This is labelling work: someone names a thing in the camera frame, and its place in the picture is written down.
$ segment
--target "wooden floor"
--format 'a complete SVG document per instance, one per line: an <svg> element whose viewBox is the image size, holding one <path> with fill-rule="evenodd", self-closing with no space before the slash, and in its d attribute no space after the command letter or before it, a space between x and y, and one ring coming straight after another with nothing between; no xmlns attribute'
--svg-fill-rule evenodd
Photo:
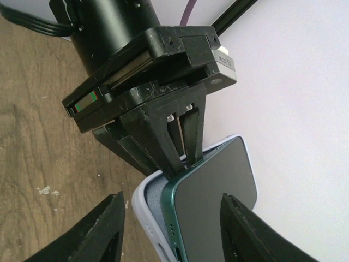
<svg viewBox="0 0 349 262"><path fill-rule="evenodd" d="M159 261L130 204L143 175L81 134L61 104L86 76L72 43L0 16L2 262L27 259L119 191L127 206L121 261Z"/></svg>

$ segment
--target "black plastic part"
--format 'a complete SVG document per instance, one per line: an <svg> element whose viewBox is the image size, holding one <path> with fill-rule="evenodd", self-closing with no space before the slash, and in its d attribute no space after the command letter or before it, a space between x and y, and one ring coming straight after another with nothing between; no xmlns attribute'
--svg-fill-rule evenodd
<svg viewBox="0 0 349 262"><path fill-rule="evenodd" d="M155 81L133 87L119 95L117 91L111 91L74 115L74 120L80 131L85 133L114 120L142 103L185 86L184 81L177 81L165 86L160 86Z"/></svg>
<svg viewBox="0 0 349 262"><path fill-rule="evenodd" d="M184 148L183 148L183 142L182 142L182 136L181 136L182 130L181 130L179 120L175 119L174 121L168 123L167 131L172 139L172 142L178 154L180 156L184 155Z"/></svg>
<svg viewBox="0 0 349 262"><path fill-rule="evenodd" d="M99 69L97 69L88 79L86 79L71 94L63 99L62 103L66 109L74 106L80 99L93 91L96 87L103 85L115 73L124 69L129 63L137 59L139 56L149 54L152 63L152 70L142 71L136 77L138 83L134 83L133 79L119 86L121 89L125 86L138 86L145 82L159 81L160 85L171 83L181 76L190 75L194 64L191 65L186 56L186 47L183 44L183 37L205 36L205 41L197 44L205 44L209 47L204 54L208 56L208 51L216 50L220 47L218 36L213 27L154 27L150 28L137 37L135 37L124 48L111 57ZM214 57L207 63L214 62Z"/></svg>
<svg viewBox="0 0 349 262"><path fill-rule="evenodd" d="M226 262L316 262L234 196L223 195L220 223Z"/></svg>
<svg viewBox="0 0 349 262"><path fill-rule="evenodd" d="M221 36L238 20L257 0L236 0L213 24L217 35Z"/></svg>
<svg viewBox="0 0 349 262"><path fill-rule="evenodd" d="M60 23L72 23L78 29L78 19L74 7L75 0L50 0L49 6Z"/></svg>
<svg viewBox="0 0 349 262"><path fill-rule="evenodd" d="M123 128L119 119L93 131L94 137L110 151L132 165L142 174L149 176L157 166L146 156L134 139Z"/></svg>
<svg viewBox="0 0 349 262"><path fill-rule="evenodd" d="M64 21L62 7L51 0L50 7L58 22ZM89 75L131 42L141 32L160 22L149 0L72 1L80 31L71 40Z"/></svg>
<svg viewBox="0 0 349 262"><path fill-rule="evenodd" d="M185 167L167 131L166 119L172 114L183 123L184 149L191 166L202 159L205 103L206 88L201 83L146 102L120 116L120 121L147 158L170 179Z"/></svg>
<svg viewBox="0 0 349 262"><path fill-rule="evenodd" d="M68 232L26 262L119 262L124 220L123 193L111 194Z"/></svg>

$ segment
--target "screw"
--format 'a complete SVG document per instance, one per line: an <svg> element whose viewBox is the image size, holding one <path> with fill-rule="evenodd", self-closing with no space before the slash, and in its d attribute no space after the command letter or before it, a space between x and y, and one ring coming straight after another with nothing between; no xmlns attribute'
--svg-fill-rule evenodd
<svg viewBox="0 0 349 262"><path fill-rule="evenodd" d="M192 109L192 105L190 104L190 105L186 106L185 109L186 109L187 111L190 111L190 110Z"/></svg>
<svg viewBox="0 0 349 262"><path fill-rule="evenodd" d="M168 123L170 123L170 122L172 122L173 120L175 120L175 117L172 115L172 114L170 114L168 117L167 117L167 122Z"/></svg>

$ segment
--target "black cable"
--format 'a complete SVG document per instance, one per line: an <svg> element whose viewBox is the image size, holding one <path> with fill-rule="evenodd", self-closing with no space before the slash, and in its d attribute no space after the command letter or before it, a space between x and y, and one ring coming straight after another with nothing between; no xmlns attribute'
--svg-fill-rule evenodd
<svg viewBox="0 0 349 262"><path fill-rule="evenodd" d="M213 24L217 35L223 34L257 0L236 0Z"/></svg>
<svg viewBox="0 0 349 262"><path fill-rule="evenodd" d="M6 20L16 25L23 26L38 33L53 37L68 37L75 30L73 25L51 22L37 16L6 7L1 3L0 13Z"/></svg>

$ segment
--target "cable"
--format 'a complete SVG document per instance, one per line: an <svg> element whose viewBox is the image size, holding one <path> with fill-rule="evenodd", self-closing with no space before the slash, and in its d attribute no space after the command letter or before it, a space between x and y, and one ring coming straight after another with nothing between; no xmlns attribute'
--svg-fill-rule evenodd
<svg viewBox="0 0 349 262"><path fill-rule="evenodd" d="M186 4L182 19L180 20L180 26L186 26L188 24L188 20L197 0L189 0Z"/></svg>
<svg viewBox="0 0 349 262"><path fill-rule="evenodd" d="M51 22L37 16L6 7L1 3L0 13L6 20L16 25L23 26L38 33L53 37L68 37L75 30L75 27L72 25Z"/></svg>
<svg viewBox="0 0 349 262"><path fill-rule="evenodd" d="M238 20L257 0L236 0L211 26L221 36Z"/></svg>

